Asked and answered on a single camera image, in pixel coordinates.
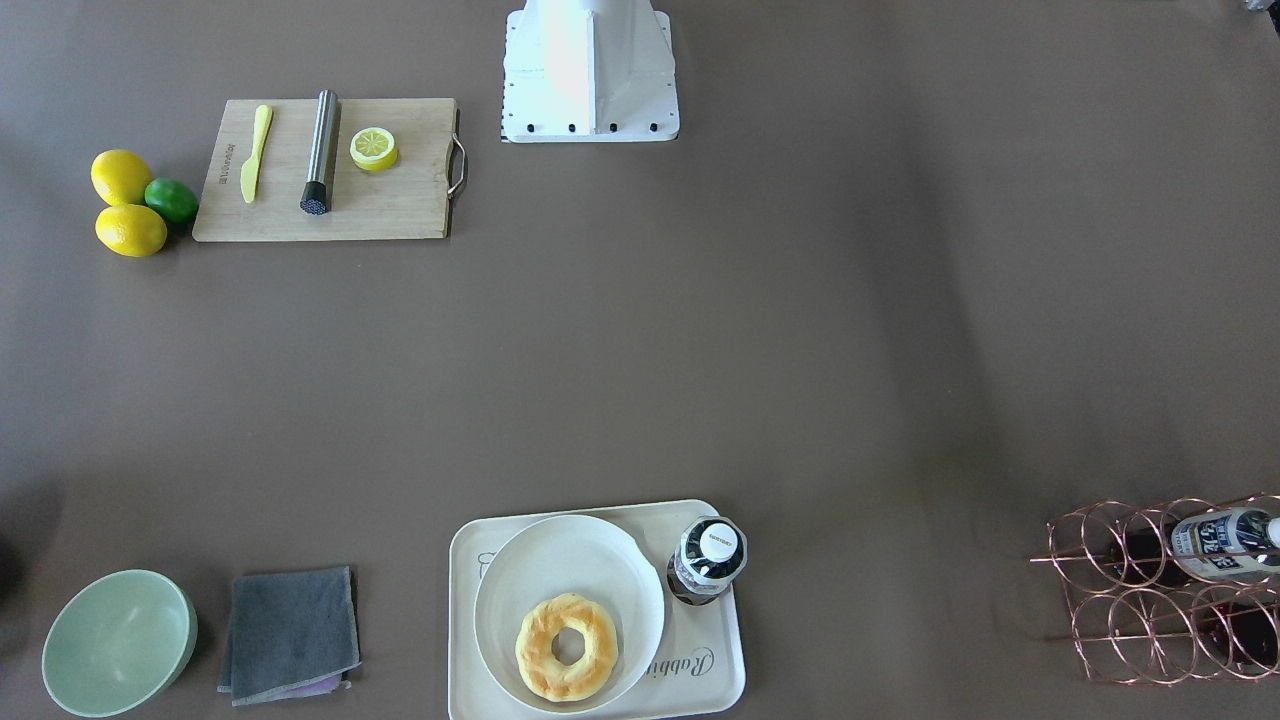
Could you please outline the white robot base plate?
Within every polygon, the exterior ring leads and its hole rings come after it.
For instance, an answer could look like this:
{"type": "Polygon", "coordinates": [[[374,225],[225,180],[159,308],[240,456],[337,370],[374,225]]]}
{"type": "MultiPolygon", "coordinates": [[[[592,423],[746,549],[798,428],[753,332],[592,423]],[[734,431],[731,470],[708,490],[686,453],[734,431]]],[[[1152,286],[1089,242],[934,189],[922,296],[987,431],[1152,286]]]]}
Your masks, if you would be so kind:
{"type": "Polygon", "coordinates": [[[527,1],[506,18],[503,68],[508,143],[678,137],[671,22],[649,1],[527,1]]]}

